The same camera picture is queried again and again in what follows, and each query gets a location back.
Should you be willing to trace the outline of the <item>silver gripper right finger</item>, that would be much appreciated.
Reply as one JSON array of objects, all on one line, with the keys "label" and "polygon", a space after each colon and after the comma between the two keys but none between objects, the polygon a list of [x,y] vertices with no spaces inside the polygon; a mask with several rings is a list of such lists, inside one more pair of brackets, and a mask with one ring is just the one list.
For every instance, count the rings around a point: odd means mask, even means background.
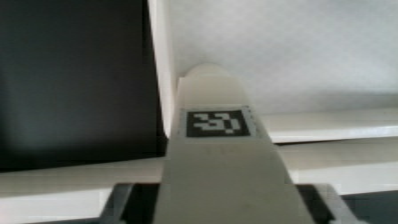
[{"label": "silver gripper right finger", "polygon": [[297,190],[314,224],[370,224],[357,218],[329,184],[297,184]]}]

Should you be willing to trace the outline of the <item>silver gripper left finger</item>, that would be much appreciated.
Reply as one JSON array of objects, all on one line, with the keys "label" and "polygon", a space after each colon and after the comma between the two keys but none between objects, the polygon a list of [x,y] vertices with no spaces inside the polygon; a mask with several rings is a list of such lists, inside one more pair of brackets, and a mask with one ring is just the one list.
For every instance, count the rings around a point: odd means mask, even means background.
[{"label": "silver gripper left finger", "polygon": [[119,183],[114,186],[98,224],[153,224],[158,184]]}]

